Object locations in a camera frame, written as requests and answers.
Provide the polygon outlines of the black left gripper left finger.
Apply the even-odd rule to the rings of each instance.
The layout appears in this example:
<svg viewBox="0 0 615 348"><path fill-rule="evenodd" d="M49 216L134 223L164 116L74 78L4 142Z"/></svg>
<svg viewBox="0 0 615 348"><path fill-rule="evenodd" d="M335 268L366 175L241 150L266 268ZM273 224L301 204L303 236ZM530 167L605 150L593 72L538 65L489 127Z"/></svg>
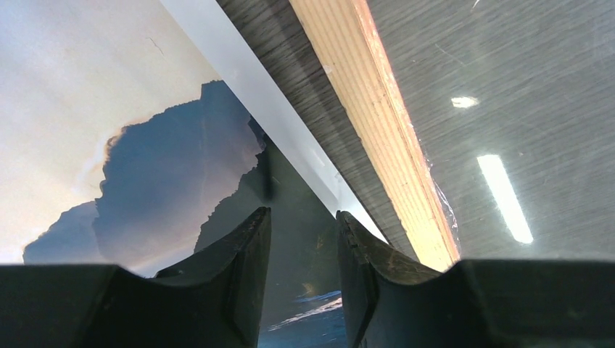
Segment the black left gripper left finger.
<svg viewBox="0 0 615 348"><path fill-rule="evenodd" d="M153 278L119 265L6 265L1 345L256 347L270 246L271 211L259 207Z"/></svg>

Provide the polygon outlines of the pink wooden picture frame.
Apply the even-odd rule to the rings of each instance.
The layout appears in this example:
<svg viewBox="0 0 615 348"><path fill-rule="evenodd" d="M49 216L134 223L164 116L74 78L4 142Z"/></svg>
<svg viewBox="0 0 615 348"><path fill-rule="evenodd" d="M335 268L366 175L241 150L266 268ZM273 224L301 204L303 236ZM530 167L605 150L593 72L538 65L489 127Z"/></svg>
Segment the pink wooden picture frame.
<svg viewBox="0 0 615 348"><path fill-rule="evenodd" d="M418 260L460 258L449 222L366 1L291 1Z"/></svg>

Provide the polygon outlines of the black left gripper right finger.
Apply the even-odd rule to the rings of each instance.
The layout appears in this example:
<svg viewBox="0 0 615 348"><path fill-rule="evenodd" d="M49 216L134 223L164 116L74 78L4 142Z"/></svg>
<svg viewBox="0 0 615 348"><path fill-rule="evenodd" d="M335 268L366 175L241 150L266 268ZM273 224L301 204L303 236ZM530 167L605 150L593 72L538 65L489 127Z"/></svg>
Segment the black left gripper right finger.
<svg viewBox="0 0 615 348"><path fill-rule="evenodd" d="M337 213L350 347L612 347L614 264L461 260L435 271Z"/></svg>

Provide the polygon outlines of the mountain landscape photo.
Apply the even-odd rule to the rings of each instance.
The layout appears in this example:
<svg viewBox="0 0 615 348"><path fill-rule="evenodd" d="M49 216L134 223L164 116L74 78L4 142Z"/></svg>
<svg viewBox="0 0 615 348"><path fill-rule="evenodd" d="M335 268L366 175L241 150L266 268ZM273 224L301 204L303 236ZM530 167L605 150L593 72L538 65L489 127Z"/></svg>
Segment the mountain landscape photo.
<svg viewBox="0 0 615 348"><path fill-rule="evenodd" d="M335 213L366 210L219 6L188 9L1 3L1 268L153 278L267 207L256 347L349 347Z"/></svg>

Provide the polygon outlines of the clear plastic sheet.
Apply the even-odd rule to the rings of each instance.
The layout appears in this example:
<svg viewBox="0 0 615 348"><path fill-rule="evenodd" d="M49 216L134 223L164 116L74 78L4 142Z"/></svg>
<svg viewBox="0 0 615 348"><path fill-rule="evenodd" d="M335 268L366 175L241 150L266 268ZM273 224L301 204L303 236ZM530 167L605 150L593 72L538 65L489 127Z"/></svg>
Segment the clear plastic sheet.
<svg viewBox="0 0 615 348"><path fill-rule="evenodd" d="M614 3L370 1L464 258L614 258Z"/></svg>

